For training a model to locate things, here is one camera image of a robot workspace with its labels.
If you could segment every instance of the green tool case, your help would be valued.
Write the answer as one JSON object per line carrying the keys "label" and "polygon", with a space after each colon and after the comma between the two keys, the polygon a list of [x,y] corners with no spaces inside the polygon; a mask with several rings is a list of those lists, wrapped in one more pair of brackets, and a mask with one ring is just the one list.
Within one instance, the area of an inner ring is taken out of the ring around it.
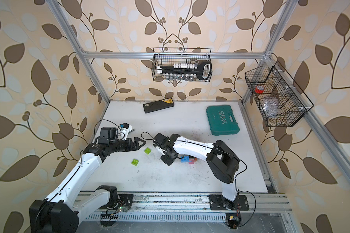
{"label": "green tool case", "polygon": [[240,131],[230,105],[208,106],[206,115],[212,135],[236,134]]}

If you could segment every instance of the leaf wallpaper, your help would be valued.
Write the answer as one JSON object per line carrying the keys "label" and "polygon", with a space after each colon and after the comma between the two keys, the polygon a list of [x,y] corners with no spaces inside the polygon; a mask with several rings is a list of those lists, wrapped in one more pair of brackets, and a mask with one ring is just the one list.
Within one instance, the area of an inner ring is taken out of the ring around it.
{"label": "leaf wallpaper", "polygon": [[283,0],[59,0],[85,51],[263,52]]}
{"label": "leaf wallpaper", "polygon": [[[210,82],[154,81],[151,60],[100,59],[93,68],[111,100],[240,100],[247,90],[244,73],[257,67],[254,59],[215,59]],[[90,94],[95,93],[93,86]]]}
{"label": "leaf wallpaper", "polygon": [[29,232],[104,108],[44,1],[0,1],[0,232]]}
{"label": "leaf wallpaper", "polygon": [[[350,156],[350,0],[299,0],[273,58],[314,102],[316,114]],[[269,128],[253,98],[246,106],[300,229],[350,232],[350,185],[306,121]]]}

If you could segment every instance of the white tabletop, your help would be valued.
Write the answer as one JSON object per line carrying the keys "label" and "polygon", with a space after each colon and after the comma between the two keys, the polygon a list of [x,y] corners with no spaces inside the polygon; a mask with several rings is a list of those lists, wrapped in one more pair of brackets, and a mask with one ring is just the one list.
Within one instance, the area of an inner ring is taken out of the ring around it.
{"label": "white tabletop", "polygon": [[[153,137],[157,133],[170,137],[173,133],[200,142],[224,141],[231,150],[248,166],[237,177],[237,187],[250,192],[267,193],[261,170],[250,141],[243,116],[237,102],[175,102],[175,106],[145,114],[144,102],[111,101],[103,119],[116,124],[131,124],[135,131],[129,133],[132,140],[140,137],[144,131]],[[233,114],[240,128],[235,135],[211,135],[206,116],[210,105],[231,105]],[[114,126],[102,121],[96,135],[105,126]],[[152,151],[147,155],[144,150]],[[176,159],[168,166],[160,160],[161,154],[154,149],[153,142],[138,151],[112,153],[97,168],[82,190],[95,190],[100,185],[116,186],[119,192],[222,192],[221,181],[211,172],[206,161],[198,160],[194,164],[181,163]],[[138,159],[139,164],[131,164]],[[245,169],[243,163],[239,170]]]}

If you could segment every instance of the wire basket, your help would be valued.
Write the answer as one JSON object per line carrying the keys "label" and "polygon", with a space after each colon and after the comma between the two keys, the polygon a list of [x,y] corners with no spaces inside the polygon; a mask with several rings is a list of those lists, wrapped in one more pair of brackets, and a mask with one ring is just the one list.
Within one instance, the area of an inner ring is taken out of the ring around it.
{"label": "wire basket", "polygon": [[153,80],[209,82],[211,49],[153,48]]}
{"label": "wire basket", "polygon": [[[289,73],[293,84],[285,82],[279,72],[282,67],[276,62],[274,66],[260,66],[245,73],[246,83],[267,127],[292,127],[313,107]],[[292,88],[303,93],[308,103],[303,103]]]}

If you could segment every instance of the vent grille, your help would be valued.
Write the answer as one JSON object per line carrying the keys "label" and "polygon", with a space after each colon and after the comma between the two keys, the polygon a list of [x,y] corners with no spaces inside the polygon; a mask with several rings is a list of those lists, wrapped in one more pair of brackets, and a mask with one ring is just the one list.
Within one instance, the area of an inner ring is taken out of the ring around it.
{"label": "vent grille", "polygon": [[[84,221],[100,221],[102,212],[94,212],[88,216]],[[156,212],[120,212],[115,216],[118,217],[118,221],[141,221],[141,222],[214,222],[224,223],[224,213],[156,213]]]}

